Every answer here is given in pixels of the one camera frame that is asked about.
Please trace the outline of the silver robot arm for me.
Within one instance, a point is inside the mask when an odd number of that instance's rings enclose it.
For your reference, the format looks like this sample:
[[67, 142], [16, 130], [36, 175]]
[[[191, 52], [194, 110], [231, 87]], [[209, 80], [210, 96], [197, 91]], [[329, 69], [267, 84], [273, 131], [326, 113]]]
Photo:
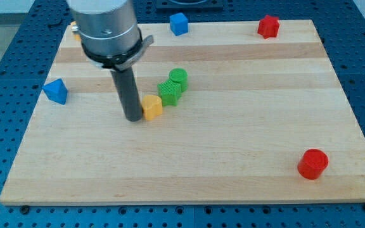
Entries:
[[143, 37], [132, 0], [67, 0], [75, 20], [72, 32], [80, 36], [85, 55], [98, 67], [109, 70], [125, 118], [143, 117], [133, 64], [154, 43]]

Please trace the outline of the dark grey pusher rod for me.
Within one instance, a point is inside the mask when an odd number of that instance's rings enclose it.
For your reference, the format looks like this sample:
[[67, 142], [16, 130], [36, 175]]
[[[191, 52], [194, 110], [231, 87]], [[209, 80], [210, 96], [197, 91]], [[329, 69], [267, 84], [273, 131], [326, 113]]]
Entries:
[[132, 68], [123, 71], [111, 71], [112, 79], [124, 111], [125, 118], [130, 122], [137, 122], [143, 117], [138, 87]]

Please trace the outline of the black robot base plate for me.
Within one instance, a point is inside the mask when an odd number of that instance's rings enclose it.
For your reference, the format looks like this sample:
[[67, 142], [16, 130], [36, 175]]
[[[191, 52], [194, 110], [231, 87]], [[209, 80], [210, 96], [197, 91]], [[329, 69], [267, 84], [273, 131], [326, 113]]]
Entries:
[[223, 0], [155, 0], [158, 10], [221, 10]]

